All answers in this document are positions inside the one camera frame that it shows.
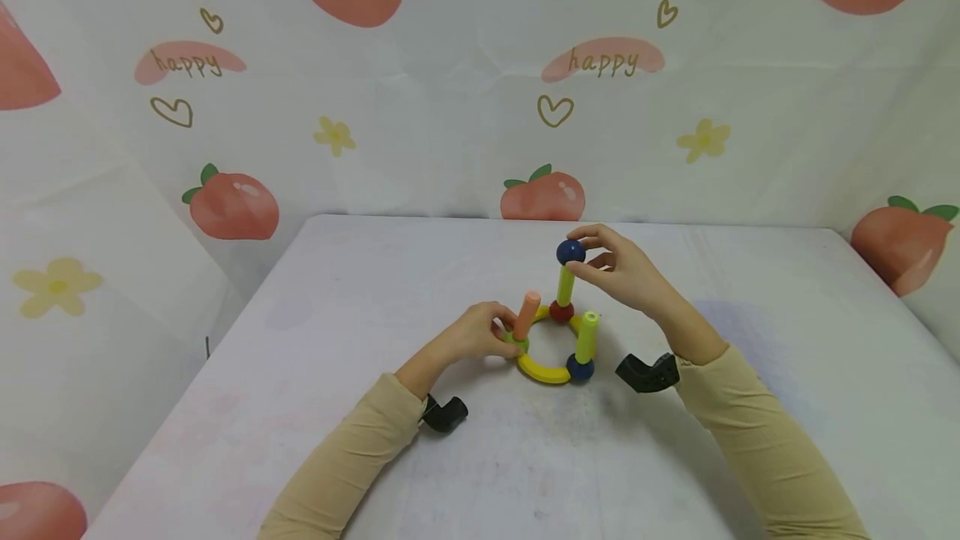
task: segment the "yellow flower print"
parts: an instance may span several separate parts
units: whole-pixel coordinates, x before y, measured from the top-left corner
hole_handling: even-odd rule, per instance
[[[330,144],[330,150],[334,157],[340,156],[343,148],[353,150],[357,148],[353,138],[350,137],[350,128],[343,122],[331,122],[330,117],[320,117],[321,132],[315,132],[313,135],[317,144]]]
[[[681,136],[677,138],[677,146],[680,148],[689,148],[687,155],[688,163],[695,163],[700,155],[706,153],[712,157],[719,157],[726,150],[724,143],[730,138],[730,125],[718,125],[713,127],[710,119],[700,119],[697,124],[697,133],[693,136]]]
[[[47,272],[22,269],[13,275],[13,283],[33,295],[24,301],[20,314],[36,319],[59,305],[63,311],[77,317],[83,314],[80,293],[88,293],[103,283],[99,273],[83,271],[76,258],[64,257],[47,263]]]

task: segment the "beige sleeve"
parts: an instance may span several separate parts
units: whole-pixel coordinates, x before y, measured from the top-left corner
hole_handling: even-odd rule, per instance
[[[827,460],[737,347],[706,365],[680,357],[677,365],[677,392],[713,434],[770,538],[869,538]]]
[[[384,465],[413,440],[424,403],[383,374],[287,482],[259,540],[333,540]]]

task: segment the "backdrop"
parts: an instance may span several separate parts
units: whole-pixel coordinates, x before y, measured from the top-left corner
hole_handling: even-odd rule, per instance
[[[314,213],[828,226],[960,355],[959,3],[0,0],[0,535],[78,538]]]

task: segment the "black wrist strap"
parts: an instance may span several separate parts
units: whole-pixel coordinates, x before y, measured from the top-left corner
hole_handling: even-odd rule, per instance
[[[666,352],[653,365],[648,365],[633,355],[627,355],[617,366],[617,375],[637,393],[659,393],[680,382],[677,358]]]
[[[467,419],[469,410],[467,405],[454,396],[447,402],[447,405],[440,406],[432,395],[426,395],[426,408],[423,410],[423,421],[434,432],[450,433],[456,426],[460,425],[463,419]]]

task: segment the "hand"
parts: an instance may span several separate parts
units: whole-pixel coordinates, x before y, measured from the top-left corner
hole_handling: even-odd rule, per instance
[[[657,319],[671,307],[686,302],[637,244],[606,225],[581,226],[567,238],[581,241],[587,250],[607,249],[586,263],[569,261],[567,268],[624,305]]]
[[[500,302],[479,302],[440,332],[440,336],[434,338],[431,344],[447,355],[450,363],[462,358],[519,357],[523,350],[503,341],[504,330],[498,319],[507,330],[512,330],[517,314]]]
[[[468,308],[397,370],[397,380],[423,400],[443,371],[462,358],[519,357],[523,350],[503,341],[505,332],[498,319],[513,329],[517,314],[500,302],[480,302]]]

